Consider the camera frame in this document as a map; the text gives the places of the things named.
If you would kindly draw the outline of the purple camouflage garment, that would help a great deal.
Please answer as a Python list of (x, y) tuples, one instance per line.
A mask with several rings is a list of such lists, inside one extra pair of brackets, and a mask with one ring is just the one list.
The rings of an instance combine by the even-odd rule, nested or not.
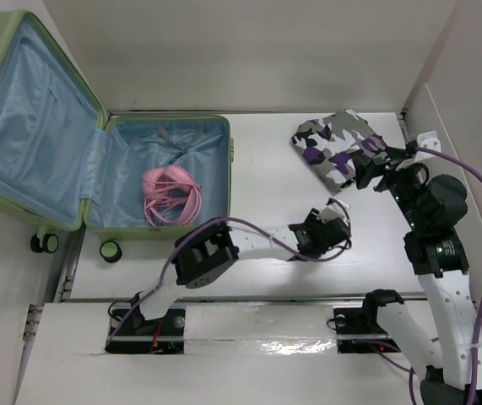
[(352, 154), (372, 158), (387, 147), (368, 121), (351, 109), (303, 122), (290, 142), (332, 193), (355, 182)]

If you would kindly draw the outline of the pink wired headphones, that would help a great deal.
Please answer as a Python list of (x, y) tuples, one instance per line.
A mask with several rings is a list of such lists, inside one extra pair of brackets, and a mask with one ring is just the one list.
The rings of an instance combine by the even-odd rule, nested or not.
[(152, 226), (192, 224), (202, 207), (201, 186), (181, 166), (143, 174), (144, 216)]

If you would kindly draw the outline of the green hard-shell suitcase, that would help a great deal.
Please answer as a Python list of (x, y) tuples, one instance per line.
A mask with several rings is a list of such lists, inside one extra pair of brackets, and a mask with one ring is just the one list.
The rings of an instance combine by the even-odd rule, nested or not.
[[(36, 15), (0, 11), (0, 209), (35, 227), (53, 253), (59, 231), (87, 228), (117, 262), (124, 240), (176, 239), (230, 211), (233, 140), (222, 116), (108, 116)], [(177, 165), (201, 186), (192, 224), (152, 226), (143, 174)]]

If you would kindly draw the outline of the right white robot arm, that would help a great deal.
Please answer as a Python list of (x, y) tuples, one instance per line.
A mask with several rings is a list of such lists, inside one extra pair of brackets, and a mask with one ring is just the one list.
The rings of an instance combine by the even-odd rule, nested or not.
[(482, 294), (479, 302), (470, 295), (468, 259), (455, 230), (468, 212), (467, 191), (452, 175), (420, 181), (422, 161), (430, 157), (462, 167), (482, 184), (477, 170), (442, 153), (439, 145), (410, 143), (372, 157), (358, 151), (352, 160), (357, 187), (380, 178), (376, 191), (390, 192), (409, 224), (404, 249), (430, 305), (437, 339), (425, 334), (390, 289), (366, 295), (360, 321), (371, 332), (383, 329), (398, 345), (420, 380), (423, 403), (482, 404)]

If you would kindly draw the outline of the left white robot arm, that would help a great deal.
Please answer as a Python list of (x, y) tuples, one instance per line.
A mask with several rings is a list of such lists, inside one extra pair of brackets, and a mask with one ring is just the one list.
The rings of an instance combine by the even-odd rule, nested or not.
[(188, 289), (209, 286), (236, 262), (329, 262), (350, 248), (349, 214), (339, 208), (312, 209), (300, 224), (271, 231), (233, 217), (211, 219), (177, 240), (156, 285), (134, 295), (123, 319), (146, 335)]

